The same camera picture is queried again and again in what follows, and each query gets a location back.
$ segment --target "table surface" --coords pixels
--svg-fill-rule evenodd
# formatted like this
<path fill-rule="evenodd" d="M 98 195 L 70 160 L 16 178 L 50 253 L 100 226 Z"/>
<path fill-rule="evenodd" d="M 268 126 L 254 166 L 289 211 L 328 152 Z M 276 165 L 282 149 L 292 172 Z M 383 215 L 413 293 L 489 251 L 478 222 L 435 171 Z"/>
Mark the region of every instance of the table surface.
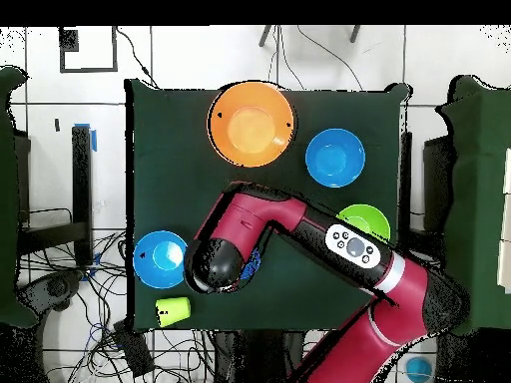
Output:
<path fill-rule="evenodd" d="M 408 86 L 385 92 L 291 92 L 283 95 L 295 113 L 295 137 L 271 164 L 235 167 L 213 149 L 206 118 L 220 91 L 153 90 L 131 81 L 134 113 L 135 243 L 154 230 L 170 230 L 190 242 L 222 189 L 249 181 L 300 192 L 312 203 L 341 211 L 354 203 L 379 208 L 397 237 L 400 103 Z M 344 128 L 362 141 L 366 163 L 360 177 L 342 189 L 328 189 L 307 173 L 309 141 L 328 128 Z M 253 281 L 233 294 L 198 294 L 185 282 L 154 289 L 135 277 L 135 328 L 158 327 L 156 300 L 186 296 L 192 316 L 179 329 L 328 329 L 338 327 L 368 299 L 273 235 Z"/>

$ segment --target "button panel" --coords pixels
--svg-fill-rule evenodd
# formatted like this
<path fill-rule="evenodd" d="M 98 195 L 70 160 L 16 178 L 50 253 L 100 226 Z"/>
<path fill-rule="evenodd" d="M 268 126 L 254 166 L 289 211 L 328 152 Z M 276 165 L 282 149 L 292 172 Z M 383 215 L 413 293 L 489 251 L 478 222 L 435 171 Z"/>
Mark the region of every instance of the button panel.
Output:
<path fill-rule="evenodd" d="M 376 266 L 381 258 L 376 245 L 340 223 L 328 228 L 325 242 L 328 249 L 362 268 Z"/>

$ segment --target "red robot arm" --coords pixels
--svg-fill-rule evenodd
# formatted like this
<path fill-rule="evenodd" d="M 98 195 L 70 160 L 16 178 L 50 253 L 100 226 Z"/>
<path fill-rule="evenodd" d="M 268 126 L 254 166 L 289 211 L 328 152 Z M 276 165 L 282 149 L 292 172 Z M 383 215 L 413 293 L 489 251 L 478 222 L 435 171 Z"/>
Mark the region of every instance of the red robot arm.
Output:
<path fill-rule="evenodd" d="M 187 248 L 187 284 L 197 292 L 233 292 L 268 225 L 374 296 L 323 337 L 289 383 L 370 383 L 402 345 L 466 315 L 467 297 L 450 279 L 299 198 L 249 183 L 223 192 Z"/>

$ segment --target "floor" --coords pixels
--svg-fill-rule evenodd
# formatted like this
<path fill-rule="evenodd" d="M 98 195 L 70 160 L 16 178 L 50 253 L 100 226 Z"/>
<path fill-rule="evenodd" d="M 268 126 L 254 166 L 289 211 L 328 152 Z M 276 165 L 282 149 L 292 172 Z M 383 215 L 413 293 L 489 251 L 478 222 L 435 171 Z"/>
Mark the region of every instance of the floor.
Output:
<path fill-rule="evenodd" d="M 392 83 L 406 82 L 413 88 L 407 108 L 407 128 L 413 133 L 411 224 L 421 228 L 424 212 L 421 149 L 424 141 L 444 135 L 447 128 L 434 107 L 446 102 L 449 82 L 460 74 L 475 74 L 495 87 L 508 87 L 511 76 L 511 26 L 361 26 L 356 42 L 349 37 L 353 25 L 299 27 L 308 37 L 342 58 L 356 74 L 363 90 L 380 91 Z M 264 47 L 257 45 L 263 25 L 212 27 L 120 27 L 126 33 L 137 58 L 164 88 L 217 89 L 233 81 L 248 79 L 275 81 L 274 59 L 268 72 L 275 41 L 269 34 Z M 66 53 L 69 68 L 104 68 L 112 66 L 110 27 L 78 27 L 80 51 Z M 353 75 L 340 61 L 307 40 L 296 26 L 282 26 L 282 52 L 278 82 L 298 90 L 355 90 L 360 88 Z M 290 65 L 297 78 L 287 67 Z M 15 65 L 25 69 L 27 84 L 12 93 L 11 111 L 16 127 L 27 131 L 32 140 L 30 163 L 30 204 L 32 210 L 71 207 L 71 127 L 90 124 L 97 131 L 97 150 L 92 153 L 94 237 L 122 233 L 125 217 L 125 93 L 123 79 L 149 80 L 134 58 L 128 40 L 117 36 L 118 72 L 60 73 L 57 28 L 1 28 L 0 66 Z M 57 132 L 55 120 L 59 120 Z M 65 222 L 64 210 L 34 213 L 31 225 Z M 97 246 L 100 251 L 105 244 Z M 66 250 L 51 249 L 50 259 L 61 265 L 69 263 Z M 20 284 L 44 274 L 46 265 L 40 257 L 25 257 L 30 269 L 24 269 Z M 118 249 L 111 247 L 103 262 L 123 265 Z M 103 283 L 107 274 L 97 273 Z M 107 300 L 112 322 L 124 318 L 126 279 L 114 279 Z M 99 322 L 101 309 L 90 283 L 83 282 L 80 294 L 87 304 L 88 317 Z M 50 314 L 44 336 L 45 366 L 52 383 L 66 383 L 71 368 L 88 354 L 94 341 L 80 298 L 73 298 L 70 308 Z M 321 331 L 307 334 L 305 350 Z M 162 368 L 199 367 L 191 378 L 202 383 L 204 367 L 198 354 L 189 354 L 195 345 L 189 331 L 155 331 L 146 334 L 148 345 Z M 171 348 L 170 342 L 180 345 Z M 211 343 L 207 348 L 212 350 Z M 385 383 L 412 383 L 405 374 L 405 364 L 412 356 L 423 355 L 433 365 L 436 342 L 417 343 L 400 358 Z M 105 361 L 104 373 L 113 371 Z M 148 375 L 134 380 L 131 373 L 121 376 L 123 383 L 173 383 L 175 375 Z M 74 383 L 121 383 L 117 377 L 96 377 L 81 370 Z"/>

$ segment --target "small blue cup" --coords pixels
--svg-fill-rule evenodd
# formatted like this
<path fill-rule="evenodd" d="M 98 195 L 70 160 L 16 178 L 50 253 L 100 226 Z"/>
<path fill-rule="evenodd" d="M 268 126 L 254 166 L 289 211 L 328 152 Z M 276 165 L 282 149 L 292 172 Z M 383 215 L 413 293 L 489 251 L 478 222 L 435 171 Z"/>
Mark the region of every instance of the small blue cup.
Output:
<path fill-rule="evenodd" d="M 329 188 L 341 188 L 358 178 L 365 164 L 360 140 L 350 131 L 329 129 L 317 134 L 305 153 L 308 172 Z"/>
<path fill-rule="evenodd" d="M 184 279 L 186 249 L 187 244 L 175 233 L 165 230 L 148 233 L 135 246 L 135 272 L 152 288 L 172 288 Z"/>
<path fill-rule="evenodd" d="M 432 372 L 431 364 L 425 358 L 414 357 L 406 362 L 406 373 L 413 383 L 427 382 Z"/>

